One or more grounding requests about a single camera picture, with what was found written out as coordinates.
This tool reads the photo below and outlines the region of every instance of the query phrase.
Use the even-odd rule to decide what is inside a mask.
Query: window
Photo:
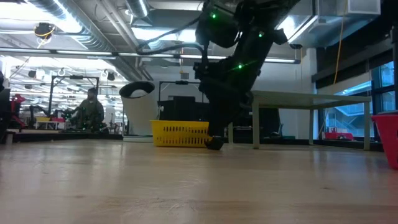
[[[338,93],[336,93],[335,95],[339,95],[339,96],[351,96],[351,95],[355,95],[358,93],[363,93],[365,91],[371,91],[372,90],[372,82],[368,81],[368,82],[364,82],[362,84],[359,84],[357,86],[348,88],[346,90],[340,91]]]
[[[338,92],[336,95],[350,96],[360,93],[370,95],[370,90],[371,82],[368,81]],[[370,113],[373,113],[372,103],[370,104]],[[325,111],[325,118],[326,131],[331,131],[331,128],[336,128],[338,132],[351,133],[354,137],[364,136],[365,115],[363,103],[330,108]],[[372,122],[369,123],[369,126],[371,127],[371,137],[374,137]]]
[[[392,111],[396,109],[396,93],[390,91],[382,94],[383,111]]]
[[[381,86],[390,86],[394,84],[394,62],[380,66]]]
[[[337,106],[326,110],[326,131],[331,131],[331,128],[337,128],[338,132],[351,133],[354,137],[364,136],[364,105],[363,103],[349,106]],[[371,127],[371,137],[374,137],[374,130],[372,122],[369,123]]]

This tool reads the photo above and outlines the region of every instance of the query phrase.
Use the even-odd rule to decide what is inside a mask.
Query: red object
[[[338,133],[337,128],[332,128],[331,132],[325,133],[325,139],[332,140],[354,140],[354,136],[351,133]]]
[[[51,121],[65,122],[65,119],[63,119],[63,118],[51,118]]]
[[[11,99],[11,111],[13,113],[15,113],[15,107],[16,104],[21,104],[23,101],[25,101],[26,99],[21,97],[20,94],[15,94],[12,99]],[[12,115],[12,118],[17,121],[19,123],[19,125],[24,128],[25,127],[25,123],[23,121],[21,121],[16,115]]]
[[[372,120],[379,130],[388,164],[391,168],[398,169],[398,115],[375,115]]]

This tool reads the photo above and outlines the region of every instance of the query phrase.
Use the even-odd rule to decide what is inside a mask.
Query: person
[[[78,117],[81,116],[79,129],[99,129],[104,120],[104,107],[97,99],[97,89],[90,88],[87,91],[87,99],[78,107]]]

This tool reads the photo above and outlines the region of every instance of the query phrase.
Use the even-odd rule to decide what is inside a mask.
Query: table leg
[[[308,139],[310,146],[313,145],[313,110],[310,110],[310,135]]]
[[[364,141],[363,149],[370,150],[371,147],[371,112],[370,112],[370,102],[364,103],[364,115],[365,115],[365,129],[364,129]]]
[[[260,120],[259,120],[259,101],[254,97],[252,104],[253,117],[253,149],[260,148]]]
[[[228,143],[234,143],[234,126],[232,122],[228,125]]]

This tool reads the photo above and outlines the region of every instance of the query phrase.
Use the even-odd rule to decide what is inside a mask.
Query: white table
[[[336,96],[305,93],[284,93],[274,91],[252,91],[254,100],[252,104],[253,118],[253,148],[260,146],[259,108],[299,109],[310,111],[310,137],[309,143],[313,144],[313,112],[314,110],[332,108],[336,106],[364,104],[365,128],[364,150],[370,149],[370,96]]]
[[[39,123],[45,123],[45,128],[46,129],[49,128],[49,123],[55,124],[55,130],[57,130],[58,129],[58,124],[65,123],[65,122],[61,122],[61,121],[37,121],[36,120],[36,129],[39,128]]]

